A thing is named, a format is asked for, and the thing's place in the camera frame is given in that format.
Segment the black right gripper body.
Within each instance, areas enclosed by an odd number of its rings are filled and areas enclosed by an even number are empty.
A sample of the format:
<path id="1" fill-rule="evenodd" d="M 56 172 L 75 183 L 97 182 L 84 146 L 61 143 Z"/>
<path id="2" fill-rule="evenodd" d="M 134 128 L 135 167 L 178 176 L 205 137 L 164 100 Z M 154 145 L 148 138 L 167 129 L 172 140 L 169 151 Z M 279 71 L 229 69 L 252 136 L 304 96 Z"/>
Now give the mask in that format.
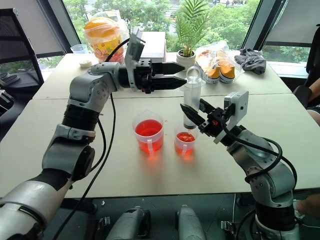
<path id="1" fill-rule="evenodd" d="M 207 114 L 207 119 L 198 127 L 202 134 L 216 138 L 222 131 L 222 116 L 224 110 L 220 107 L 200 107 L 200 111 Z"/>

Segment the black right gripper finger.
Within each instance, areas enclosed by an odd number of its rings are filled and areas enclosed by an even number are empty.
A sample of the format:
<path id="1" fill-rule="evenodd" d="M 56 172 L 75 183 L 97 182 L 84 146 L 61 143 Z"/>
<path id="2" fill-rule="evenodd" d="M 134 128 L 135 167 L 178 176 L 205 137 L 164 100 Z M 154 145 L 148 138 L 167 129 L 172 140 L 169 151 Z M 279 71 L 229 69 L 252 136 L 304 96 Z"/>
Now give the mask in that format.
<path id="1" fill-rule="evenodd" d="M 207 128 L 207 121 L 202 118 L 195 109 L 184 103 L 181 103 L 180 107 L 183 113 L 191 122 L 193 122 L 194 125 L 196 125 L 200 129 Z"/>
<path id="2" fill-rule="evenodd" d="M 210 114 L 211 112 L 214 112 L 216 108 L 201 98 L 199 102 L 199 110 L 203 113 Z"/>

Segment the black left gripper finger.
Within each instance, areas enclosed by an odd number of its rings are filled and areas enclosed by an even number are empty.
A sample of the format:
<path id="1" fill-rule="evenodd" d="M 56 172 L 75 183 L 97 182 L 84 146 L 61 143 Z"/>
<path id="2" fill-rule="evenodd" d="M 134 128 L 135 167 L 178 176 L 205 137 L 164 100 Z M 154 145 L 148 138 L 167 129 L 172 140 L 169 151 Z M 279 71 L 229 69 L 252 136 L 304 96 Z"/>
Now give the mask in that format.
<path id="1" fill-rule="evenodd" d="M 176 62 L 156 62 L 152 64 L 152 75 L 174 75 L 185 70 L 185 67 Z"/>
<path id="2" fill-rule="evenodd" d="M 151 90 L 174 90 L 183 85 L 185 85 L 187 81 L 177 76 L 160 76 L 153 77 L 151 79 Z"/>

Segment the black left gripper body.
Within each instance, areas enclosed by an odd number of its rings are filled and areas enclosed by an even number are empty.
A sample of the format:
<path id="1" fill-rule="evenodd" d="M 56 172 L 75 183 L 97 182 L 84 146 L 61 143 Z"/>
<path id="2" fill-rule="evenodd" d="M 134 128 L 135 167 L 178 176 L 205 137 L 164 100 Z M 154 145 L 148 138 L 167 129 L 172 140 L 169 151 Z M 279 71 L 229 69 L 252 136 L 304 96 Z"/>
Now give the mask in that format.
<path id="1" fill-rule="evenodd" d="M 140 60 L 133 73 L 136 87 L 145 94 L 150 94 L 153 91 L 151 89 L 153 73 L 151 59 Z"/>

